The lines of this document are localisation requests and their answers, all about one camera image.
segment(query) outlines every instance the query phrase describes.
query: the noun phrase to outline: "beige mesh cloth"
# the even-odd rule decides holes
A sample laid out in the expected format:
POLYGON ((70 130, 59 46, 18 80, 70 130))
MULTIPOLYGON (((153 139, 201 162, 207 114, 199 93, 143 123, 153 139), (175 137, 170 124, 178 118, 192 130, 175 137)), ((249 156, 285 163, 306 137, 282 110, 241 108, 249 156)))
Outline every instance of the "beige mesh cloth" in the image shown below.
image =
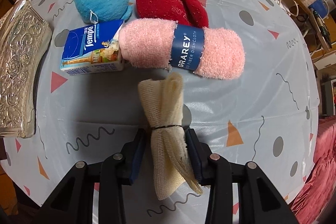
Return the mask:
MULTIPOLYGON (((183 79, 176 72, 165 80, 145 80, 138 85, 140 100, 152 128, 182 124, 183 79)), ((191 168, 182 127, 152 131, 154 186, 157 198, 169 197, 184 181, 197 194, 202 189, 191 168)))

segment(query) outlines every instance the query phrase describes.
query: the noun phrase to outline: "silver bolt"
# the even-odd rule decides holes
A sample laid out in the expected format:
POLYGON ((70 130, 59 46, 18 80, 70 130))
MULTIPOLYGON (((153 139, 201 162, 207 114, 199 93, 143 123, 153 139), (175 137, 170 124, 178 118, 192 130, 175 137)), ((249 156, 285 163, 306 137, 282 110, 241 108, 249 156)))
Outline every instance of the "silver bolt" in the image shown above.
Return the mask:
POLYGON ((212 153, 210 155, 210 159, 212 159, 212 160, 219 160, 219 158, 220 158, 220 156, 218 154, 216 154, 216 153, 212 153))
POLYGON ((113 155, 113 158, 114 158, 115 160, 121 160, 121 159, 123 158, 123 155, 122 155, 121 153, 115 153, 115 154, 113 155))
POLYGON ((83 162, 83 161, 78 161, 77 163, 76 163, 76 167, 77 168, 83 168, 85 166, 85 162, 83 162))
POLYGON ((250 161, 250 162, 247 164, 247 167, 248 167, 248 168, 251 168, 251 169, 256 169, 256 168, 257 168, 257 165, 256 165, 253 161, 250 161))

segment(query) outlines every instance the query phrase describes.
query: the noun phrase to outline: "blue container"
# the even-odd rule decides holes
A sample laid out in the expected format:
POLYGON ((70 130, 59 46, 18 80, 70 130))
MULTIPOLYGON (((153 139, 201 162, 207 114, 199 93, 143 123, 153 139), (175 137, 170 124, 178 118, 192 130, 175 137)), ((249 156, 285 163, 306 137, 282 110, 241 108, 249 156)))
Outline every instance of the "blue container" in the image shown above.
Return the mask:
POLYGON ((315 0, 308 8, 317 11, 321 18, 325 18, 329 14, 329 6, 325 0, 315 0))

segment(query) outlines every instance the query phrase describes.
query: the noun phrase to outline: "black elastic band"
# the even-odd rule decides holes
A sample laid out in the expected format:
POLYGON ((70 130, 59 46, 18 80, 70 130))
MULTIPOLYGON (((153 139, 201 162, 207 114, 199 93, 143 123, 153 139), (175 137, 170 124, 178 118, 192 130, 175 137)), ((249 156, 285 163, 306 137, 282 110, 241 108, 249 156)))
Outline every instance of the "black elastic band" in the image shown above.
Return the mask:
POLYGON ((151 130, 157 130, 157 129, 160 129, 160 128, 168 128, 168 127, 182 127, 183 128, 183 126, 180 126, 178 124, 171 124, 169 126, 151 127, 151 130))

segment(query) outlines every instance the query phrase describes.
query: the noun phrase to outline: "red cloth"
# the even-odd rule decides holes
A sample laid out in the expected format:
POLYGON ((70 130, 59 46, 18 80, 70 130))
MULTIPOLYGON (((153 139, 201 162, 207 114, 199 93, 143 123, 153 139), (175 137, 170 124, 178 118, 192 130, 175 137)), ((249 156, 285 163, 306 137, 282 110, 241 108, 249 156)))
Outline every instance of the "red cloth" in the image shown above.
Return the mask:
POLYGON ((198 0, 136 0, 140 18, 161 18, 197 28, 209 27, 208 14, 198 0))
POLYGON ((336 179, 336 120, 335 116, 319 120, 309 181, 294 199, 291 207, 300 224, 311 224, 332 197, 336 179))

